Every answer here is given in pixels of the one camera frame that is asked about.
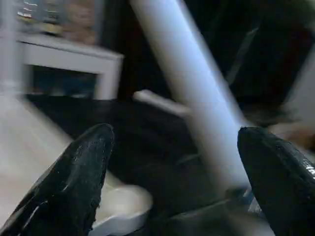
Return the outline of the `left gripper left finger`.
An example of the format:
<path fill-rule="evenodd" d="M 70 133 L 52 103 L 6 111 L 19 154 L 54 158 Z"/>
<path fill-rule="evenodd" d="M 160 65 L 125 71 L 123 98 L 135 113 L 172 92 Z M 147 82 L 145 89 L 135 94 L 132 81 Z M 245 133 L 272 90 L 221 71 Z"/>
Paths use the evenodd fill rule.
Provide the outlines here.
<path fill-rule="evenodd" d="M 87 236 L 100 204 L 113 145 L 113 127 L 106 123 L 72 141 L 16 206 L 0 234 Z"/>

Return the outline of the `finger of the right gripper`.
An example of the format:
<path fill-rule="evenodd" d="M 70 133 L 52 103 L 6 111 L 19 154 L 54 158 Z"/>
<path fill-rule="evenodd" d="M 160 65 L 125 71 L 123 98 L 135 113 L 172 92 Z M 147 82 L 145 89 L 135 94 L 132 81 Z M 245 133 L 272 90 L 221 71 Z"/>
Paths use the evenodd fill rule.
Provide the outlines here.
<path fill-rule="evenodd" d="M 212 205 L 174 215 L 153 228 L 154 236 L 272 236 L 251 189 L 234 189 Z"/>

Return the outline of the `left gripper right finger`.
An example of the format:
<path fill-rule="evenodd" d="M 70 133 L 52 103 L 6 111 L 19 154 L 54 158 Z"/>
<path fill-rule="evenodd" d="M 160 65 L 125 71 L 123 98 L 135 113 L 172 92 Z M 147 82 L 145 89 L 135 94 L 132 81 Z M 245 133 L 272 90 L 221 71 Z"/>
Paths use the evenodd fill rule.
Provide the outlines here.
<path fill-rule="evenodd" d="M 238 152 L 253 194 L 277 236 L 315 234 L 315 167 L 293 144 L 242 127 Z"/>

